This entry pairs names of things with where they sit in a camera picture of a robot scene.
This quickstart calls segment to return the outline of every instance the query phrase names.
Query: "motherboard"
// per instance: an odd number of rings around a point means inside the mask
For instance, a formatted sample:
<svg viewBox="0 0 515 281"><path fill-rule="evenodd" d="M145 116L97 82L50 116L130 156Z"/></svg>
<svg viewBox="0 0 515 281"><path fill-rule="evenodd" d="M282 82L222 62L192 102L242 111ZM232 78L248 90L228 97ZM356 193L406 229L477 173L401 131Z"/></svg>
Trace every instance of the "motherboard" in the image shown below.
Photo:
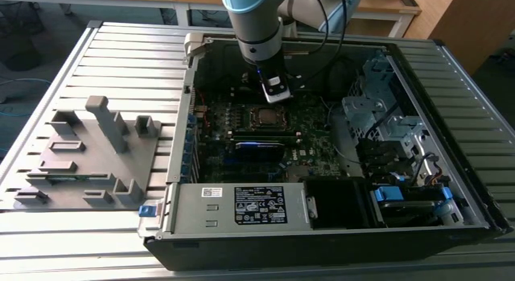
<svg viewBox="0 0 515 281"><path fill-rule="evenodd" d="M269 105L245 87L197 94L200 182L297 182L341 175L328 109L317 96Z"/></svg>

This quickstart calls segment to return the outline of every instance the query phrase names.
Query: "metal slotted platform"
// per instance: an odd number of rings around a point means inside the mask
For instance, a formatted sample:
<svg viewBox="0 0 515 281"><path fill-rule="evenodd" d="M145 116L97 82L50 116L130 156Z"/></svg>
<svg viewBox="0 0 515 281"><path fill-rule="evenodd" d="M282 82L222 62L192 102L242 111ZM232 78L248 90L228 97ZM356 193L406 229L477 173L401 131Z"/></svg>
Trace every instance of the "metal slotted platform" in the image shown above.
<svg viewBox="0 0 515 281"><path fill-rule="evenodd" d="M123 119L133 120L144 113L164 124L146 191L146 198L161 197L186 68L182 42L192 31L202 30L114 23L86 29L0 166L1 192L26 185L25 171L37 165L38 153L53 134L51 127L43 124L51 110L83 107L89 95L105 95L107 108L119 110ZM515 219L515 134L446 49L425 40L352 36L346 39L397 44L506 218ZM91 118L85 111L77 114L81 118ZM370 272L393 274L445 268L460 273L470 267L515 264L515 235L510 234L416 262L174 273L164 269L145 250L135 234L137 224L135 212L0 214L0 274L10 273L0 279L201 279L216 276L240 280ZM417 280L433 276L426 272L412 274Z"/></svg>

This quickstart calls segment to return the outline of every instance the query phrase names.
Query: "power supply label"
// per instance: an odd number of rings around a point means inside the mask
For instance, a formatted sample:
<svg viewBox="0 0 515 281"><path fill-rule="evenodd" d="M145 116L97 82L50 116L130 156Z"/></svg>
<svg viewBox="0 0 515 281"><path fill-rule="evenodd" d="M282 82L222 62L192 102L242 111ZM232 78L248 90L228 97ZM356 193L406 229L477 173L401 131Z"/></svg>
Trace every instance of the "power supply label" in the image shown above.
<svg viewBox="0 0 515 281"><path fill-rule="evenodd" d="M236 187L234 221L237 225L288 223L282 187Z"/></svg>

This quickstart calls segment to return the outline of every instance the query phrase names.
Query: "blue tab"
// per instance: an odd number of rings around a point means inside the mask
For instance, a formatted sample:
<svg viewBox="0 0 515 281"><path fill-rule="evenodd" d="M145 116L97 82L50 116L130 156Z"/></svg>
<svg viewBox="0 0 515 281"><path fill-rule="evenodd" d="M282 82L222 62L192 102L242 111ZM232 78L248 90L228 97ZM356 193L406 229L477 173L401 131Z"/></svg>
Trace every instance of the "blue tab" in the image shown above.
<svg viewBox="0 0 515 281"><path fill-rule="evenodd" d="M378 189L376 189L376 190L373 191L373 194L376 195L376 200L377 200L377 201L384 201L384 198L382 198L382 195L380 194Z"/></svg>
<svg viewBox="0 0 515 281"><path fill-rule="evenodd" d="M157 214L157 207L156 206L139 206L138 207L138 216L141 218L152 218Z"/></svg>
<svg viewBox="0 0 515 281"><path fill-rule="evenodd" d="M402 193L397 186L381 186L373 192L377 201L402 201Z"/></svg>
<svg viewBox="0 0 515 281"><path fill-rule="evenodd" d="M445 200L452 199L452 192L448 187L442 187L441 192L442 192L442 195L445 196Z"/></svg>

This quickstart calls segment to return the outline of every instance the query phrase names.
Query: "robotic arm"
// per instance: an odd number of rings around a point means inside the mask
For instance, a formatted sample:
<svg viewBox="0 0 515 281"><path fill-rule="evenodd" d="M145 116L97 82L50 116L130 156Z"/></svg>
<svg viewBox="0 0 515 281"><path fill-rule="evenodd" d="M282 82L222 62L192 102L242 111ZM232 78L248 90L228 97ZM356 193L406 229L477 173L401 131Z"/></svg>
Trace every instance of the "robotic arm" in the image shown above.
<svg viewBox="0 0 515 281"><path fill-rule="evenodd" d="M289 81L282 55L282 16L325 32L336 33L342 27L342 3L346 22L360 0L222 0L234 28L241 55L254 66L268 103L290 97Z"/></svg>

